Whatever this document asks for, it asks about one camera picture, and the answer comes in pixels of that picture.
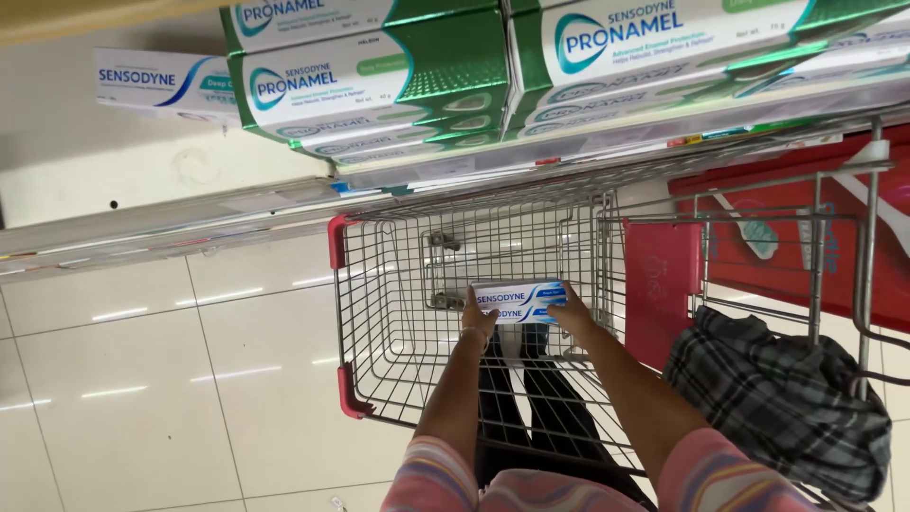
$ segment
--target person's left hand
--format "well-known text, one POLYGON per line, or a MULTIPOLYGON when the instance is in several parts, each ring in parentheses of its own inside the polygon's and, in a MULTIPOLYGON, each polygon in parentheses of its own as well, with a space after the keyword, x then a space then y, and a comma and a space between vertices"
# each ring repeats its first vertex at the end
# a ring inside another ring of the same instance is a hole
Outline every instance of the person's left hand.
POLYGON ((461 329, 473 327, 479 329, 486 339, 490 339, 496 329, 496 319, 500 317, 500 310, 484 313, 477 305, 477 295, 474 287, 468 285, 468 299, 464 302, 464 312, 461 314, 461 329))

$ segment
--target red plastic cart part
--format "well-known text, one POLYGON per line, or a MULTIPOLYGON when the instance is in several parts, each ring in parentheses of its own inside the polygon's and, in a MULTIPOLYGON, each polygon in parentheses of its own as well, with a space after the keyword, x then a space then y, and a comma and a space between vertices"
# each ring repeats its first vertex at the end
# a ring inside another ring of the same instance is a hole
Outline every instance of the red plastic cart part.
POLYGON ((344 215, 337 215, 329 221, 329 266, 333 270, 348 266, 344 255, 344 229, 358 222, 359 220, 348 220, 344 215))
POLYGON ((625 347, 640 363, 663 370, 673 342, 692 326, 689 295, 702 292, 702 227, 631 224, 625 228, 625 347))
POLYGON ((338 375, 341 412, 358 420, 373 414, 376 407, 366 402, 361 402, 354 395, 354 366, 351 363, 344 363, 338 369, 338 375))

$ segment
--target shopping cart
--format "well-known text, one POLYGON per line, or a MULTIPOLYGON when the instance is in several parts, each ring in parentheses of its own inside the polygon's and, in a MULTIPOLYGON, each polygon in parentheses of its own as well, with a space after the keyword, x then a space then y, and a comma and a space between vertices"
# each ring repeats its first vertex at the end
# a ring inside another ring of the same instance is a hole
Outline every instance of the shopping cart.
MULTIPOLYGON (((881 139, 880 124, 875 124, 874 132, 881 139)), ((333 219, 329 247, 338 298, 341 407, 352 417, 415 427, 458 341, 464 291, 469 283, 480 280, 558 278, 572 282, 594 320, 615 333, 655 372, 662 370, 673 339, 702 304, 734 317, 754 314, 766 320, 775 333, 808 335, 814 343, 824 328, 820 306, 824 233, 832 222, 851 224, 856 237, 854 324, 860 333, 861 369, 868 367, 870 339, 910 349, 908 343, 869 329, 873 275, 869 255, 875 246, 875 216, 835 215, 826 212, 819 200, 824 179, 868 173, 867 200, 870 210, 875 210, 877 174, 892 164, 887 159, 887 141, 871 146, 830 172, 648 203, 620 204, 622 194, 617 191, 697 170, 690 165, 691 155, 682 157, 690 159, 686 165, 667 160, 634 171, 592 169, 550 175, 523 184, 437 194, 394 208, 333 219), (814 185, 814 201, 785 208, 736 210, 718 208, 705 200, 799 180, 814 185), (689 201, 692 208, 678 213, 681 201, 689 201), (713 282, 715 267, 731 264, 712 257, 712 244, 718 242, 713 226, 742 226, 749 221, 771 228, 794 222, 801 227, 801 236, 793 240, 770 240, 743 228, 741 242, 765 244, 766 249, 769 244, 803 248, 807 264, 787 269, 805 282, 799 300, 792 301, 803 305, 751 305, 735 296, 742 292, 713 282)), ((707 161, 703 155, 697 158, 707 161)), ((524 372, 531 361, 519 347, 520 326, 508 327, 499 326, 500 338, 522 418, 520 425, 508 426, 523 429, 531 437, 567 436, 529 426, 535 399, 542 396, 530 393, 525 385, 524 372)), ((585 352, 565 331, 556 326, 549 329, 546 354, 536 360, 552 362, 550 371, 561 373, 576 392, 576 398, 564 400, 583 404, 597 429, 596 436, 568 437, 573 443, 603 445, 629 474, 644 476, 585 352)), ((857 375, 855 392, 859 396, 865 397, 865 378, 869 376, 883 377, 868 372, 857 375)), ((480 421, 504 425, 483 413, 480 421)), ((824 502, 817 494, 810 496, 824 502)))

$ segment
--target person's right hand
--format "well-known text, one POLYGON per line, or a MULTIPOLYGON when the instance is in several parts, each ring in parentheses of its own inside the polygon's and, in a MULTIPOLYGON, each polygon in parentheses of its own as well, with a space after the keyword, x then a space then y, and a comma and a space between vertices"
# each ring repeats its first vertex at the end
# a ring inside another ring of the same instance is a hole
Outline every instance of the person's right hand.
POLYGON ((562 288, 566 291, 566 303, 562 306, 550 304, 547 306, 547 314, 555 318, 561 328, 575 336, 575 342, 581 348, 586 348, 584 343, 590 338, 589 333, 601 327, 591 318, 588 306, 575 294, 568 281, 562 282, 562 288))

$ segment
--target hand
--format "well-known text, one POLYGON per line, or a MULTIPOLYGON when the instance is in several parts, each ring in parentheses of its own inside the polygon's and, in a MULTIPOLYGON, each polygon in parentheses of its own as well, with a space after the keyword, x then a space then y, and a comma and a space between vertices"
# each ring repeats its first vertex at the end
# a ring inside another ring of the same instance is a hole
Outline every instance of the hand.
POLYGON ((464 312, 461 314, 461 329, 475 327, 480 329, 489 340, 496 329, 496 319, 500 317, 500 310, 493 310, 486 314, 480 310, 477 305, 477 295, 474 294, 474 287, 468 285, 468 299, 464 302, 464 312))
POLYGON ((550 304, 547 306, 547 314, 555 318, 561 328, 575 336, 575 342, 581 348, 587 348, 584 342, 590 337, 588 334, 593 329, 600 329, 600 326, 591 318, 588 306, 578 298, 568 281, 562 282, 562 288, 566 291, 565 305, 550 304))

